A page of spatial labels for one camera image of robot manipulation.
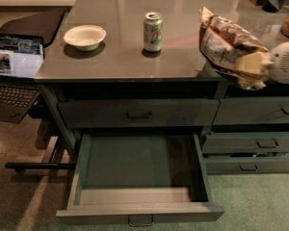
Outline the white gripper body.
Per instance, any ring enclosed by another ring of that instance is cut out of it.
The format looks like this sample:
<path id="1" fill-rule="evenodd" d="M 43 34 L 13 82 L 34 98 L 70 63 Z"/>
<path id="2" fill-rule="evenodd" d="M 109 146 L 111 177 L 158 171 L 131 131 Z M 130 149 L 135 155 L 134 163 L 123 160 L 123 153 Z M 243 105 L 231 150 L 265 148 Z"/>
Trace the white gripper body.
<path id="1" fill-rule="evenodd" d="M 283 42 L 264 55 L 262 64 L 268 71 L 268 79 L 289 85 L 289 41 Z"/>

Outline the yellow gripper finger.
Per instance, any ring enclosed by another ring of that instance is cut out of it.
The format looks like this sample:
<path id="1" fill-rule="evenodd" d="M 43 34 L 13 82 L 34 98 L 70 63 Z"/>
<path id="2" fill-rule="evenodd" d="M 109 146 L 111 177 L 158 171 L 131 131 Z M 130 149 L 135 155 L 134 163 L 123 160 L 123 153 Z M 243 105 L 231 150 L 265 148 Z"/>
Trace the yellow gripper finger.
<path id="1" fill-rule="evenodd" d="M 266 63 L 269 54 L 261 51 L 247 54 L 236 59 L 235 70 L 243 76 L 261 79 L 268 76 Z"/>

